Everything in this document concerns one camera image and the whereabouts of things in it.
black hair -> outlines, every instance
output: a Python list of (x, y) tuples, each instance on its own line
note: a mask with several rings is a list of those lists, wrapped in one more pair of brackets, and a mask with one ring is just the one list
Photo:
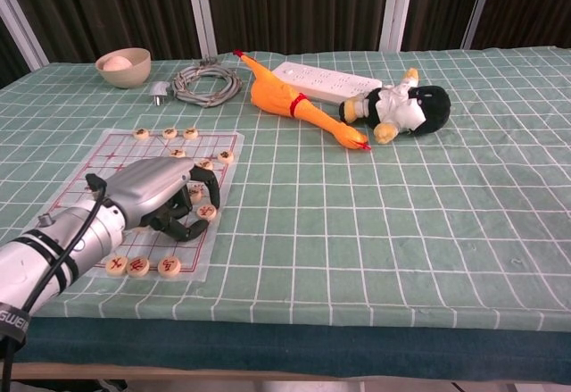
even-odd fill
[(420, 106), (426, 118), (425, 122), (410, 132), (411, 135), (420, 136), (434, 133), (444, 127), (444, 124), (450, 118), (451, 101), (448, 93), (442, 87), (422, 86), (411, 88), (409, 90), (409, 99), (417, 99), (418, 106)]

dark curtain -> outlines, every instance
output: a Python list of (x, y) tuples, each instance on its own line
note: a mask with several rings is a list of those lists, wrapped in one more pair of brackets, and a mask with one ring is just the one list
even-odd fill
[(141, 46), (154, 60), (200, 57), (190, 0), (18, 0), (50, 62)]
[(486, 0), (472, 48), (571, 47), (569, 0)]
[(410, 0), (403, 51), (460, 48), (476, 0)]
[(210, 0), (218, 50), (377, 50), (385, 0)]
[(0, 88), (29, 73), (29, 67), (0, 19)]

robotic arm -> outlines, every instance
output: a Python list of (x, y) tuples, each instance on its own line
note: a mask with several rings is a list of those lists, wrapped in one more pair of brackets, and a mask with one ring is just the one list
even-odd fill
[(203, 182), (211, 204), (219, 208), (216, 176), (195, 166), (189, 158), (143, 159), (116, 172), (106, 182), (95, 175), (86, 178), (94, 198), (101, 188), (93, 182), (104, 184), (105, 194), (97, 214), (28, 310), (25, 304), (30, 294), (57, 263), (64, 248), (77, 238), (95, 201), (81, 201), (53, 218), (45, 213), (36, 228), (0, 246), (0, 359), (4, 357), (6, 338), (23, 343), (29, 316), (119, 246), (123, 231), (150, 226), (177, 241), (199, 237), (208, 227), (206, 220), (189, 227), (178, 221), (193, 209), (186, 186), (190, 181)]

bowl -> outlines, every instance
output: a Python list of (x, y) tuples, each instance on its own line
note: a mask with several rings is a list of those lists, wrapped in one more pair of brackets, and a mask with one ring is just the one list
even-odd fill
[[(103, 66), (112, 57), (119, 55), (128, 59), (133, 66), (117, 71), (105, 71)], [(117, 88), (134, 88), (142, 85), (151, 73), (151, 53), (144, 48), (123, 48), (102, 55), (95, 62), (99, 74)]]

rubber chicken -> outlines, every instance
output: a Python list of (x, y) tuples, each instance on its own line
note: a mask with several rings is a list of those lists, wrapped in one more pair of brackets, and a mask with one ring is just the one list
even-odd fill
[(235, 50), (234, 54), (248, 65), (255, 76), (250, 93), (252, 103), (262, 111), (310, 122), (331, 133), (337, 142), (347, 148), (371, 149), (365, 135), (315, 107), (304, 94), (294, 90), (253, 58), (240, 50)]

